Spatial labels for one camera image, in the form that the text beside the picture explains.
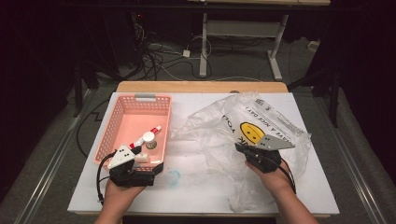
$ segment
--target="table leg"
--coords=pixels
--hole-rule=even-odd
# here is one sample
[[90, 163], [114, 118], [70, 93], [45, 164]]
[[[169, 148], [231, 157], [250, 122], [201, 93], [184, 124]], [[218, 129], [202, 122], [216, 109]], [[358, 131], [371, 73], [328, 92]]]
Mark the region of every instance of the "table leg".
[[282, 22], [279, 24], [279, 28], [277, 29], [276, 40], [273, 50], [268, 50], [268, 60], [271, 64], [271, 68], [273, 70], [275, 80], [282, 80], [282, 75], [280, 74], [279, 66], [276, 62], [276, 53], [280, 45], [280, 41], [282, 40], [283, 32], [285, 31], [286, 22], [288, 21], [289, 15], [284, 15], [282, 18]]
[[207, 66], [207, 51], [206, 51], [206, 38], [207, 38], [207, 13], [204, 13], [203, 25], [202, 25], [202, 50], [201, 50], [201, 61], [199, 65], [199, 76], [206, 77], [206, 66]]

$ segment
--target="human hand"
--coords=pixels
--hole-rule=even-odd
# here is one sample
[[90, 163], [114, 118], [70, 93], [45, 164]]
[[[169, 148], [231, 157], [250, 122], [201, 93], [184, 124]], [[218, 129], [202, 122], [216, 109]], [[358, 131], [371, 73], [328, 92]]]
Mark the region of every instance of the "human hand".
[[107, 180], [105, 201], [95, 223], [120, 223], [134, 198], [146, 187], [122, 188]]
[[[289, 179], [279, 169], [276, 169], [275, 171], [270, 173], [263, 173], [248, 161], [245, 161], [245, 164], [247, 165], [248, 168], [250, 168], [259, 176], [259, 178], [262, 180], [262, 184], [265, 186], [266, 189], [268, 189], [271, 192], [271, 194], [273, 195], [277, 194], [278, 192], [284, 189], [292, 190]], [[289, 167], [286, 165], [284, 161], [280, 163], [280, 166], [286, 172], [288, 173], [290, 172]]]

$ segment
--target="small bottle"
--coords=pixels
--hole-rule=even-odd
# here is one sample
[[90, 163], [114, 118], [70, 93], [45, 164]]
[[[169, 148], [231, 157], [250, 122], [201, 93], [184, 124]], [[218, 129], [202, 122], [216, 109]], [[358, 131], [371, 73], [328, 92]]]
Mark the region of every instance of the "small bottle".
[[157, 146], [157, 142], [155, 141], [155, 134], [152, 132], [144, 133], [143, 140], [146, 143], [147, 149], [154, 149]]
[[154, 134], [157, 134], [162, 129], [161, 126], [157, 126], [156, 128], [151, 129], [150, 131]]
[[135, 147], [140, 147], [144, 143], [143, 137], [140, 137], [137, 141], [129, 145], [131, 149], [134, 149]]

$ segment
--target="black cable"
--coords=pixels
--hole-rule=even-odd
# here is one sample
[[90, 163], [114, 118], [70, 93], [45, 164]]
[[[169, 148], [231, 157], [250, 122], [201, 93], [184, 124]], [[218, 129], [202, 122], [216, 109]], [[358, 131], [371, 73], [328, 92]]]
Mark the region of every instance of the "black cable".
[[172, 59], [172, 60], [170, 60], [170, 61], [165, 61], [165, 62], [163, 62], [163, 63], [171, 63], [171, 62], [174, 62], [174, 61], [177, 61], [177, 60], [180, 60], [180, 59], [185, 59], [185, 57], [180, 56], [180, 57], [178, 57], [178, 58]]
[[236, 45], [241, 45], [241, 47], [235, 47], [235, 49], [244, 49], [244, 48], [247, 48], [247, 47], [257, 47], [265, 39], [263, 37], [253, 37], [253, 38], [250, 38], [250, 39], [240, 39], [240, 38], [231, 39], [230, 37], [227, 37], [227, 38], [223, 39], [223, 38], [220, 38], [218, 36], [213, 36], [213, 37], [215, 37], [217, 39], [220, 39], [220, 40], [223, 40], [223, 41], [226, 41], [226, 42], [229, 42], [229, 43], [233, 43], [233, 44], [236, 44]]
[[130, 78], [130, 77], [135, 76], [136, 74], [138, 74], [138, 73], [142, 70], [142, 67], [143, 67], [143, 63], [137, 64], [137, 65], [136, 65], [136, 68], [134, 69], [134, 71], [130, 72], [128, 75], [126, 75], [126, 76], [123, 77], [123, 78], [128, 79], [128, 78]]
[[174, 65], [176, 65], [176, 64], [178, 64], [178, 63], [188, 63], [188, 64], [190, 65], [190, 67], [191, 67], [191, 73], [192, 73], [192, 75], [195, 77], [193, 65], [192, 65], [192, 63], [190, 63], [190, 62], [177, 62], [177, 63], [173, 63], [173, 64], [171, 64], [171, 65], [165, 67], [164, 69], [168, 69], [168, 68], [170, 68], [170, 67], [172, 67], [172, 66], [174, 66]]
[[78, 146], [79, 151], [82, 153], [82, 155], [83, 155], [85, 158], [88, 158], [88, 155], [84, 152], [84, 150], [82, 150], [81, 144], [79, 143], [79, 138], [78, 138], [79, 131], [80, 131], [81, 127], [82, 127], [82, 124], [87, 120], [87, 118], [88, 118], [91, 114], [93, 114], [93, 112], [94, 112], [97, 108], [99, 108], [99, 106], [103, 105], [105, 102], [108, 102], [108, 101], [109, 101], [109, 99], [106, 99], [105, 101], [103, 101], [102, 103], [100, 103], [99, 105], [97, 105], [97, 106], [96, 106], [96, 107], [95, 107], [95, 108], [94, 108], [94, 109], [82, 120], [82, 122], [78, 125], [77, 132], [76, 132], [77, 146]]
[[[210, 40], [210, 47], [211, 47], [211, 55], [213, 55], [213, 56], [217, 56], [217, 57], [223, 57], [223, 56], [226, 56], [226, 55], [229, 55], [229, 54], [231, 54], [231, 53], [233, 53], [233, 42], [231, 42], [231, 41], [227, 41], [227, 40], [225, 40], [225, 39], [222, 39], [222, 38], [219, 38], [219, 37], [217, 37], [217, 36], [213, 36], [213, 37], [215, 37], [215, 38], [217, 38], [217, 39], [220, 39], [221, 41], [225, 41], [225, 42], [227, 42], [229, 45], [231, 45], [231, 48], [226, 52], [226, 53], [223, 53], [223, 54], [216, 54], [216, 53], [214, 53], [214, 48], [215, 47], [218, 47], [218, 48], [221, 48], [221, 47], [224, 47], [224, 48], [227, 48], [227, 47], [229, 47], [229, 46], [219, 46], [219, 45], [217, 45], [216, 46], [216, 44], [214, 44], [213, 42], [213, 40]], [[192, 50], [191, 50], [191, 52], [193, 52], [193, 51], [196, 51], [196, 50], [201, 50], [201, 48], [192, 48]]]
[[163, 56], [156, 52], [151, 52], [151, 53], [155, 56], [154, 59], [157, 61], [157, 64], [160, 67], [160, 64], [163, 64]]
[[101, 172], [101, 170], [102, 170], [103, 164], [105, 164], [105, 162], [106, 162], [108, 159], [114, 157], [115, 154], [116, 154], [116, 152], [110, 153], [110, 154], [108, 154], [107, 156], [105, 156], [105, 157], [102, 159], [102, 161], [100, 162], [99, 167], [98, 167], [98, 172], [97, 172], [97, 174], [96, 174], [96, 190], [97, 190], [97, 192], [98, 192], [99, 202], [100, 202], [102, 205], [103, 205], [103, 202], [104, 202], [105, 198], [103, 197], [103, 194], [102, 194], [102, 192], [101, 192], [101, 190], [100, 190], [100, 185], [99, 185], [99, 183], [101, 182], [101, 180], [99, 179], [99, 178], [100, 178], [100, 172]]
[[[157, 74], [159, 71], [157, 71], [157, 64], [156, 64], [156, 59], [150, 54], [149, 50], [147, 50], [147, 52], [145, 53], [145, 56], [148, 57], [147, 61], [151, 62], [151, 66], [146, 65], [146, 63], [143, 66], [143, 71], [145, 73], [145, 75], [142, 77], [142, 79], [144, 78], [145, 80], [148, 80], [152, 77], [154, 77], [154, 80], [157, 80]], [[154, 74], [150, 75], [149, 73], [151, 72], [151, 70], [154, 70]]]
[[283, 159], [281, 158], [281, 160], [282, 160], [283, 162], [285, 162], [286, 166], [287, 166], [288, 169], [290, 170], [290, 175], [289, 175], [289, 173], [288, 173], [285, 169], [283, 169], [282, 166], [280, 166], [280, 164], [277, 164], [276, 162], [274, 162], [273, 160], [271, 160], [271, 159], [269, 159], [269, 158], [266, 158], [266, 157], [263, 157], [263, 158], [266, 159], [266, 160], [268, 160], [269, 162], [271, 162], [271, 163], [274, 164], [275, 166], [277, 166], [277, 168], [279, 168], [279, 170], [280, 170], [283, 174], [285, 174], [285, 176], [288, 178], [288, 180], [289, 180], [289, 182], [290, 182], [290, 186], [291, 186], [291, 188], [293, 189], [294, 194], [297, 194], [296, 185], [295, 185], [295, 183], [294, 183], [294, 177], [293, 177], [293, 175], [291, 174], [291, 169], [289, 168], [288, 163], [287, 163], [285, 160], [283, 160]]
[[102, 179], [99, 180], [99, 183], [102, 182], [102, 181], [104, 181], [104, 180], [106, 180], [106, 179], [109, 179], [109, 178], [110, 178], [109, 175], [108, 175], [108, 176], [105, 176], [105, 177], [103, 177]]

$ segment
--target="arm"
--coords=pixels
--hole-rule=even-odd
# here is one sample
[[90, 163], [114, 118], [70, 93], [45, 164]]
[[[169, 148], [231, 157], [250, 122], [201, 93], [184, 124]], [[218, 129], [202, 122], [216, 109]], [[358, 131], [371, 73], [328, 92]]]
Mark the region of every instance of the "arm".
[[124, 213], [143, 189], [145, 187], [121, 188], [117, 187], [113, 181], [107, 180], [103, 208], [94, 223], [120, 224]]
[[[260, 177], [262, 184], [270, 191], [285, 223], [318, 223], [305, 205], [294, 194], [289, 180], [279, 169], [272, 173], [264, 174], [247, 161], [246, 165]], [[286, 171], [289, 170], [283, 161], [281, 166]]]

